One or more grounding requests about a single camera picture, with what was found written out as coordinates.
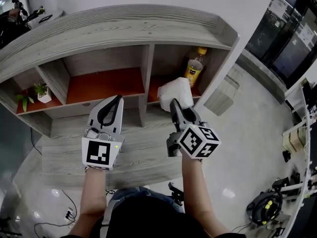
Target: orange shelf surface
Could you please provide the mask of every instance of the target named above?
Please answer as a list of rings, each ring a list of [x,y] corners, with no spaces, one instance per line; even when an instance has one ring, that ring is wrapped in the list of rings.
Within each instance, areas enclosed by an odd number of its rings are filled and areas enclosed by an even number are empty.
[[[40,102],[37,97],[33,97],[32,99],[34,100],[34,103],[28,103],[28,106],[26,108],[26,114],[29,112],[35,112],[35,111],[41,111],[41,110],[45,110],[45,109],[51,109],[57,106],[62,106],[62,103],[57,99],[57,97],[52,93],[52,100],[50,102],[47,103],[42,103]],[[16,114],[23,114],[23,107],[22,107],[22,101],[19,101],[18,103],[18,108],[16,110]]]
[[[117,94],[144,94],[140,68],[108,70],[71,77],[66,104],[100,100]]]
[[[158,102],[158,88],[163,86],[164,84],[171,82],[178,78],[175,75],[159,75],[159,76],[151,76],[150,87],[149,87],[149,95],[148,95],[148,103]],[[198,90],[197,84],[192,88],[192,96],[200,97],[200,92]]]

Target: white flower pot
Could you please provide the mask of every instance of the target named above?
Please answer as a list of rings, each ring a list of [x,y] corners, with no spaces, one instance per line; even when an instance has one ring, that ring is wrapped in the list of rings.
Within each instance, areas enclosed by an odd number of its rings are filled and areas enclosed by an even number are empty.
[[[46,86],[46,89],[47,89],[46,95],[40,96],[40,95],[38,94],[38,100],[39,100],[40,102],[47,103],[47,102],[50,102],[50,101],[52,100],[51,90],[49,89],[48,86]]]

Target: black shirt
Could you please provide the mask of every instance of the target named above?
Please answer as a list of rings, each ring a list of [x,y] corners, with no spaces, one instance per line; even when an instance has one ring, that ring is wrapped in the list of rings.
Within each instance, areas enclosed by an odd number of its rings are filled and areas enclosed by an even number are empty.
[[[102,218],[93,227],[90,237],[99,238]],[[200,223],[188,214],[177,212],[172,205],[151,196],[125,199],[112,212],[106,238],[121,237],[195,237],[208,238]],[[245,238],[245,235],[224,234],[218,238]]]

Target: plastic bottle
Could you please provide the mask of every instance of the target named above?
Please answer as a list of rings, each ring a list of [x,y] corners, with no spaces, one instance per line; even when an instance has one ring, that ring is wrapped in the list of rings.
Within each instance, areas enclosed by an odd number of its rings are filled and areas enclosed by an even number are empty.
[[[195,54],[189,58],[184,77],[188,78],[190,87],[192,88],[204,68],[203,59],[207,52],[206,47],[198,47]]]

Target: jeans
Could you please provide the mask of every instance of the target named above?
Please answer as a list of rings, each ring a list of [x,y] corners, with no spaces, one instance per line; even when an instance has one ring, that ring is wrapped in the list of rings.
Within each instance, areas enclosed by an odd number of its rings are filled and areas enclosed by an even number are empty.
[[[111,200],[119,200],[119,202],[114,206],[115,209],[120,203],[122,203],[126,198],[134,197],[134,196],[152,196],[156,197],[160,200],[163,200],[170,205],[172,205],[177,212],[184,213],[183,208],[174,202],[174,199],[171,196],[166,196],[161,193],[157,193],[150,189],[144,187],[134,187],[134,188],[125,188],[119,189],[112,196]]]

